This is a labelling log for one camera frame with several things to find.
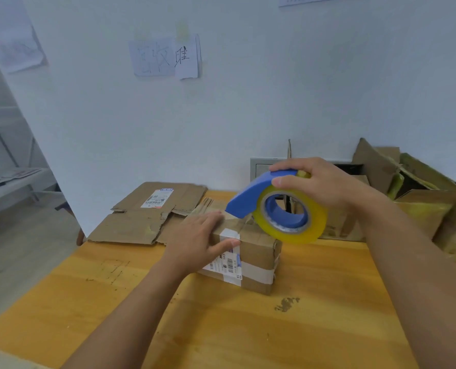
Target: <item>floor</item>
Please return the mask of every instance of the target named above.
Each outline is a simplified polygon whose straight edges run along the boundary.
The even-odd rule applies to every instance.
[[[54,210],[63,201],[49,194],[0,213],[0,314],[76,250],[76,219]],[[0,368],[42,366],[0,352]]]

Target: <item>left hand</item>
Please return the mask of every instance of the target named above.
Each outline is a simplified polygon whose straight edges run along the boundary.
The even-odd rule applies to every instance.
[[[234,238],[209,245],[209,235],[222,218],[220,211],[186,217],[172,233],[161,262],[185,277],[239,246],[240,241]]]

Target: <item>right hand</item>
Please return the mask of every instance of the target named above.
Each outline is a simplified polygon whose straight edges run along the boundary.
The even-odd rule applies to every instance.
[[[342,171],[322,158],[294,158],[281,161],[269,170],[303,170],[312,175],[304,179],[293,175],[276,177],[272,184],[281,189],[300,190],[315,202],[328,208],[354,210],[362,201],[371,197],[385,197],[379,191]]]

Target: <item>table surface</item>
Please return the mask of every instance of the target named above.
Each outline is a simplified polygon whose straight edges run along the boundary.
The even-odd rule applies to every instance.
[[[85,243],[0,316],[0,350],[59,367],[163,249]],[[319,240],[284,244],[271,296],[190,275],[166,309],[143,367],[417,365],[366,245]]]

